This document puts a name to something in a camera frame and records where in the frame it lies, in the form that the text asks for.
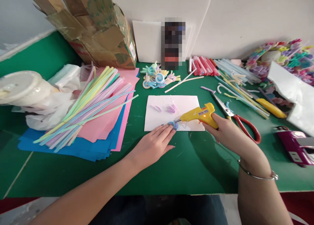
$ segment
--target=woman's left hand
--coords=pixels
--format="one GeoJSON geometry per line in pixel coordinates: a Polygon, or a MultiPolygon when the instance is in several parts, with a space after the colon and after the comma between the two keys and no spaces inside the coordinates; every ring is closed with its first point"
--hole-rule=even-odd
{"type": "Polygon", "coordinates": [[[140,171],[157,162],[167,151],[174,148],[168,145],[176,130],[173,125],[158,126],[145,135],[126,156],[140,171]]]}

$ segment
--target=dark pants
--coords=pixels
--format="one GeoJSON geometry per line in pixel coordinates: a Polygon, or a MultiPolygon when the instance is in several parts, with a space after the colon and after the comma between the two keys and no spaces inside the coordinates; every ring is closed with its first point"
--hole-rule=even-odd
{"type": "Polygon", "coordinates": [[[176,196],[172,206],[146,213],[143,196],[113,197],[91,221],[90,225],[167,225],[185,218],[191,225],[227,225],[218,195],[176,196]]]}

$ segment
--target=plastic container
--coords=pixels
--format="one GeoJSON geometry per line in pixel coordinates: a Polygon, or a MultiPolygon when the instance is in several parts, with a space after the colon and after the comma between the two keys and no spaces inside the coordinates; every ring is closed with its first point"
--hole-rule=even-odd
{"type": "Polygon", "coordinates": [[[35,71],[19,71],[0,78],[0,104],[38,107],[59,90],[35,71]]]}

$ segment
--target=bracelet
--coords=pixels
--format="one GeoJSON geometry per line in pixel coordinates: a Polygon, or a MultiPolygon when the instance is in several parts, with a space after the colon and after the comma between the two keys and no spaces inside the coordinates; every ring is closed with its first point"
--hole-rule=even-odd
{"type": "Polygon", "coordinates": [[[239,166],[240,168],[246,172],[249,176],[251,177],[254,177],[254,178],[257,178],[257,179],[262,179],[262,180],[278,180],[279,179],[279,176],[274,172],[274,171],[271,171],[271,178],[260,178],[260,177],[256,177],[254,175],[252,175],[249,171],[247,171],[245,168],[242,167],[242,165],[240,164],[241,160],[238,160],[238,163],[239,163],[239,166]]]}

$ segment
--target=red scissors handle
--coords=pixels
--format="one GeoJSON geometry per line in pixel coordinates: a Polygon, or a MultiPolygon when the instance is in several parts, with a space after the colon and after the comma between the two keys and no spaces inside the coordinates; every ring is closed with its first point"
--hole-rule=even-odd
{"type": "Polygon", "coordinates": [[[235,115],[233,116],[235,118],[235,120],[237,121],[237,123],[239,124],[240,128],[242,129],[242,131],[245,133],[245,135],[247,135],[249,138],[252,139],[252,141],[254,141],[256,144],[261,143],[261,134],[259,133],[259,131],[257,130],[257,128],[248,120],[242,118],[239,115],[235,115]],[[250,126],[250,128],[253,130],[254,135],[256,137],[256,140],[254,140],[251,135],[249,134],[249,132],[246,130],[245,126],[243,125],[243,123],[246,123],[248,126],[250,126]]]}

